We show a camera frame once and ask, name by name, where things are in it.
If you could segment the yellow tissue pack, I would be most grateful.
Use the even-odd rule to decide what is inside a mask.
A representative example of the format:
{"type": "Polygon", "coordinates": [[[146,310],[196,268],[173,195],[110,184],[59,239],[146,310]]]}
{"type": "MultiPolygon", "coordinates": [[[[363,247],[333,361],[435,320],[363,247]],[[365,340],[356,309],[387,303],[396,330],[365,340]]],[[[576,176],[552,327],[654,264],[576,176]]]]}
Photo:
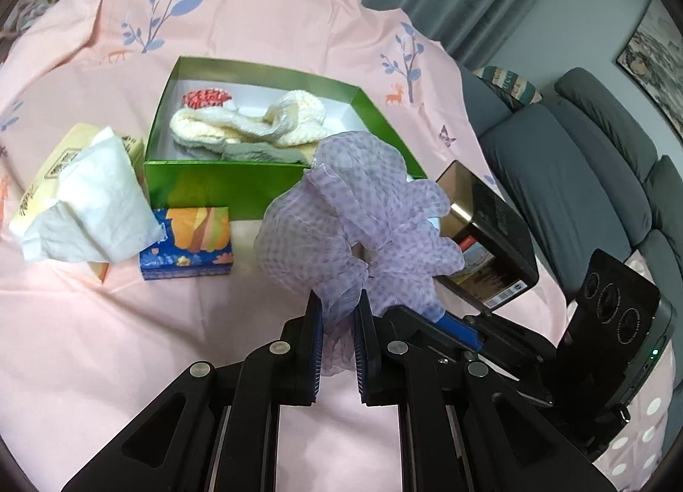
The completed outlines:
{"type": "Polygon", "coordinates": [[[110,265],[164,236],[141,185],[145,144],[78,123],[24,192],[9,233],[23,260],[102,283],[110,265]]]}

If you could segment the cream knitted scarf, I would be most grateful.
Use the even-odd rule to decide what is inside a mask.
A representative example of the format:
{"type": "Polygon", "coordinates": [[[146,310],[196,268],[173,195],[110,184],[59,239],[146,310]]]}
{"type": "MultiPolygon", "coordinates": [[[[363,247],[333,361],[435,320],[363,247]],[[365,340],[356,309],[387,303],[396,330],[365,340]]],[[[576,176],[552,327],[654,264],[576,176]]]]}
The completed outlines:
{"type": "Polygon", "coordinates": [[[292,149],[331,136],[325,120],[327,110],[314,94],[293,90],[267,107],[261,116],[243,114],[239,107],[231,111],[183,106],[172,114],[169,129],[176,144],[190,149],[221,153],[229,143],[269,143],[278,149],[292,149]]]}

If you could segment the green knitted cloth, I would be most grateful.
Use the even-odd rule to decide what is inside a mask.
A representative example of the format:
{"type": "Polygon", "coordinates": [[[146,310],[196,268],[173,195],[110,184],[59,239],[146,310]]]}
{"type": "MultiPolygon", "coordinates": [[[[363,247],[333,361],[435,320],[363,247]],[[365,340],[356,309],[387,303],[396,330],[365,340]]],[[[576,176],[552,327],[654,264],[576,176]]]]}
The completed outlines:
{"type": "Polygon", "coordinates": [[[221,159],[236,163],[308,165],[309,157],[299,149],[278,149],[269,143],[229,143],[221,159]]]}

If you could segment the framed landscape painting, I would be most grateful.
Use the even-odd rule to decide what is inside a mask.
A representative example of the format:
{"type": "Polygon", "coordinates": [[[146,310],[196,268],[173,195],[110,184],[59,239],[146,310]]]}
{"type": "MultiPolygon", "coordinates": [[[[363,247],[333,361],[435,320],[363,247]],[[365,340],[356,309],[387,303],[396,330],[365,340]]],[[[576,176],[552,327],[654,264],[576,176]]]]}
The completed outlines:
{"type": "Polygon", "coordinates": [[[682,34],[661,0],[649,0],[616,63],[682,138],[682,34]]]}

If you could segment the blue orange small box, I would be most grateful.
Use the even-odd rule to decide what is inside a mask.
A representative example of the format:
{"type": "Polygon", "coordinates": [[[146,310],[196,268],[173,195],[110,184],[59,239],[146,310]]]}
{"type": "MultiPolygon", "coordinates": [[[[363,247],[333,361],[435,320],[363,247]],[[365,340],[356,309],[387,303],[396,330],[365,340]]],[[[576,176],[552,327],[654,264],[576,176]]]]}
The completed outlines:
{"type": "Polygon", "coordinates": [[[228,275],[234,263],[227,207],[154,209],[163,239],[139,254],[144,280],[228,275]]]}

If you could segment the pink printed tablecloth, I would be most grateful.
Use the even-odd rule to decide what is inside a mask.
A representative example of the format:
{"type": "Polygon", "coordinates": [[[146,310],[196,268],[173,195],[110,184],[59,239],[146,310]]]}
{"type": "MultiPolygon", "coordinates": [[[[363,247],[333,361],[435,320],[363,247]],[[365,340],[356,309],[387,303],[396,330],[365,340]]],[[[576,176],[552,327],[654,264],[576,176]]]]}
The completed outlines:
{"type": "MultiPolygon", "coordinates": [[[[484,180],[469,71],[434,41],[414,100],[390,98],[409,18],[361,0],[60,0],[1,70],[1,218],[79,122],[145,136],[176,60],[206,56],[327,76],[363,89],[431,177],[461,159],[484,180]]],[[[306,304],[263,276],[258,226],[233,227],[227,276],[147,282],[136,260],[89,283],[28,263],[1,237],[1,435],[30,482],[58,491],[199,359],[243,359],[306,304]]]]}

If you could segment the crumpled cloth pile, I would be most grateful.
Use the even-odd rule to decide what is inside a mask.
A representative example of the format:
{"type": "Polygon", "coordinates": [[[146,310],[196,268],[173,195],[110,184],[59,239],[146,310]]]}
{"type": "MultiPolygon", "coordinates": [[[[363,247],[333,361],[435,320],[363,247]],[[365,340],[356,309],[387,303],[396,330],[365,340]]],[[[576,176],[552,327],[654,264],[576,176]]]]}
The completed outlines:
{"type": "Polygon", "coordinates": [[[9,14],[1,30],[2,40],[15,40],[34,25],[36,20],[49,10],[47,0],[20,0],[9,14]]]}

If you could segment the green cardboard box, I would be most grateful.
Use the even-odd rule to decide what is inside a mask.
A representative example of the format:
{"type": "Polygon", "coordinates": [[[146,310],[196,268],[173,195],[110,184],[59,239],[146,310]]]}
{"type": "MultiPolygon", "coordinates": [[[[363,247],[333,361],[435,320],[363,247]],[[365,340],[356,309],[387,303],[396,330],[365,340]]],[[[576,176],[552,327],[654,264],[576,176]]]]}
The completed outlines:
{"type": "Polygon", "coordinates": [[[247,115],[264,114],[288,91],[308,91],[327,110],[325,127],[335,133],[369,131],[402,153],[410,178],[426,177],[400,135],[358,86],[266,64],[181,56],[170,71],[147,140],[143,168],[154,209],[227,207],[232,221],[253,221],[304,175],[302,164],[197,159],[179,149],[171,137],[171,115],[182,107],[183,94],[199,89],[227,91],[247,115]]]}

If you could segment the black gold box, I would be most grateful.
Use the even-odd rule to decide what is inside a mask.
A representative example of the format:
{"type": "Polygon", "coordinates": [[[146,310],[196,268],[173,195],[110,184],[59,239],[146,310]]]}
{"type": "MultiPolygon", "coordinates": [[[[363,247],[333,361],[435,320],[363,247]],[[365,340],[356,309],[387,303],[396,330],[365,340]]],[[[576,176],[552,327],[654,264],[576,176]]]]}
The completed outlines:
{"type": "Polygon", "coordinates": [[[540,274],[521,216],[460,161],[436,183],[450,203],[440,232],[455,242],[464,260],[462,268],[439,282],[480,311],[495,311],[533,288],[540,274]]]}

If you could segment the red white knitted sock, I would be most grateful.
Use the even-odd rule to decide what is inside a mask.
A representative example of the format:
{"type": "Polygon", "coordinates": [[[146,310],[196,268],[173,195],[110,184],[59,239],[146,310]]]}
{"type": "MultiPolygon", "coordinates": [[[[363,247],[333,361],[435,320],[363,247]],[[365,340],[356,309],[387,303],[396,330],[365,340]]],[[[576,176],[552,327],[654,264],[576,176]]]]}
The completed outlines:
{"type": "Polygon", "coordinates": [[[221,107],[236,111],[231,94],[223,89],[196,89],[187,92],[183,96],[183,106],[191,110],[201,110],[208,107],[221,107]]]}

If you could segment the purple mesh scrunchie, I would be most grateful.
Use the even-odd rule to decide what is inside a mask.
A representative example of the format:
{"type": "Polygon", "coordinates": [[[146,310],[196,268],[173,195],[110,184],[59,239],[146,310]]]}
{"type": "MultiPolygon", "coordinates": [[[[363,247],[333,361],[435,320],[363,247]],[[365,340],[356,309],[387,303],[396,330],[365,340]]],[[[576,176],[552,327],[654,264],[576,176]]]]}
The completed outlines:
{"type": "Polygon", "coordinates": [[[464,258],[434,221],[448,196],[411,180],[403,156],[367,131],[325,138],[301,180],[266,209],[255,240],[260,269],[298,296],[322,301],[322,373],[354,366],[352,312],[365,294],[376,316],[403,305],[435,322],[434,280],[464,258]]]}

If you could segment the grey sofa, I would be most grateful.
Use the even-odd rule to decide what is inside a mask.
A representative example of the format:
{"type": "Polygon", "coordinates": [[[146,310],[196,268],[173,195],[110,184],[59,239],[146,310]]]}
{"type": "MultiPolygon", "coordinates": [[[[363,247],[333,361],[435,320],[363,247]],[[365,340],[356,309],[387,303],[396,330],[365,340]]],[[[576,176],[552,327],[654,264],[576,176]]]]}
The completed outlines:
{"type": "Polygon", "coordinates": [[[551,97],[528,105],[471,71],[463,92],[494,179],[566,298],[603,249],[621,261],[640,254],[681,306],[681,174],[595,76],[569,70],[551,97]]]}

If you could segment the striped cushion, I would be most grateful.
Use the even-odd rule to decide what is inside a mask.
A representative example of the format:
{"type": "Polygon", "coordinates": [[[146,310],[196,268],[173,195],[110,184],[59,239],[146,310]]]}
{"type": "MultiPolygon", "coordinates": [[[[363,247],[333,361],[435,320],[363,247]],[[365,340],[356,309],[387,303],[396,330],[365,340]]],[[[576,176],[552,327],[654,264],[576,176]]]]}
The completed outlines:
{"type": "Polygon", "coordinates": [[[512,70],[487,66],[476,69],[473,74],[513,112],[542,100],[537,87],[512,70]]]}

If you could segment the pink polka dot cloth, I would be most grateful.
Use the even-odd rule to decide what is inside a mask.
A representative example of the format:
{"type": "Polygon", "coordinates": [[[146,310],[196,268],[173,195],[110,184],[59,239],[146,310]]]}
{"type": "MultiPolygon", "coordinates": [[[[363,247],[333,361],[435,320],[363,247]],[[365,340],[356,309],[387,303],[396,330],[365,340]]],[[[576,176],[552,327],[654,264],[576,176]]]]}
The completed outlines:
{"type": "Polygon", "coordinates": [[[631,420],[594,463],[618,491],[639,491],[662,460],[675,370],[675,353],[668,344],[629,404],[631,420]]]}

